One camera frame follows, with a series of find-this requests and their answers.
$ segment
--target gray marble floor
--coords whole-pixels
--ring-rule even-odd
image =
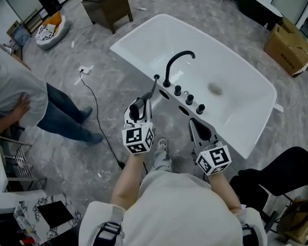
[[[233,158],[233,163],[225,171],[229,179],[241,169],[264,168],[292,146],[308,150],[308,71],[298,78],[291,78],[263,52],[268,33],[240,13],[235,1],[129,0],[129,3],[133,8],[133,24],[141,24],[159,13],[172,15],[224,43],[275,86],[278,103],[284,106],[284,114],[273,110],[248,160]],[[147,11],[137,11],[134,9],[137,7],[147,8]],[[66,37],[46,52],[31,39],[24,46],[24,61],[36,76],[69,94],[80,109],[86,106],[95,108],[95,102],[91,92],[80,82],[78,63],[94,65],[90,75],[84,76],[84,81],[93,88],[98,99],[99,118],[104,132],[117,157],[125,160],[127,152],[121,140],[123,112],[133,99],[148,90],[151,82],[143,74],[121,66],[119,59],[113,58],[109,47],[136,25],[131,25],[125,17],[117,23],[117,33],[111,35],[108,29],[91,24],[80,0],[70,0],[63,9],[73,22]],[[74,48],[71,48],[72,41],[75,42]],[[155,109],[157,137],[168,138],[176,172],[198,174],[189,156],[191,143],[185,118],[177,116],[172,119],[169,114],[164,103]],[[95,112],[85,127],[93,132],[99,131]],[[87,145],[38,128],[27,129],[23,137],[33,143],[28,156],[35,169],[48,177],[48,194],[67,193],[83,213],[91,201],[109,201],[121,171],[106,142]],[[152,165],[150,155],[146,163],[148,167]],[[283,207],[285,203],[276,201],[276,198],[269,201],[268,211],[276,205]]]

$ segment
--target person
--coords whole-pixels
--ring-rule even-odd
[[[92,108],[80,111],[62,91],[38,79],[0,44],[0,133],[17,121],[74,140],[93,144],[103,136],[81,125]]]
[[[162,138],[154,165],[139,186],[144,153],[130,155],[110,204],[89,204],[79,246],[266,246],[259,212],[242,209],[222,172],[209,182],[172,172]]]

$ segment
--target sneaker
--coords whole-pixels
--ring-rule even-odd
[[[83,111],[81,111],[82,115],[83,115],[83,119],[80,122],[80,124],[82,124],[92,113],[92,107],[86,107]]]
[[[92,133],[91,134],[91,140],[89,141],[89,143],[92,144],[99,144],[100,142],[103,141],[103,135],[100,133]]]
[[[165,138],[161,138],[158,141],[157,150],[168,151],[168,141]]]

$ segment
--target black faucet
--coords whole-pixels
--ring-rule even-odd
[[[174,55],[168,62],[168,64],[166,65],[166,71],[165,71],[165,80],[163,81],[163,86],[165,88],[170,87],[170,81],[169,81],[169,77],[170,77],[170,67],[172,65],[173,62],[175,62],[179,57],[183,56],[183,55],[191,55],[191,57],[194,59],[195,58],[195,54],[189,50],[186,51],[182,51],[176,55]]]

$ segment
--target freestanding bathtub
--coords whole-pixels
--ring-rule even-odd
[[[176,112],[211,124],[243,158],[249,157],[276,102],[276,90],[238,54],[165,14],[146,21],[110,49],[150,79],[159,74],[157,88],[172,99]],[[168,61],[184,50],[194,52],[196,58],[178,58],[170,69],[171,86],[163,87]],[[174,95],[176,85],[181,86],[180,96]],[[194,96],[190,106],[184,91]],[[201,115],[196,113],[199,104],[205,105]]]

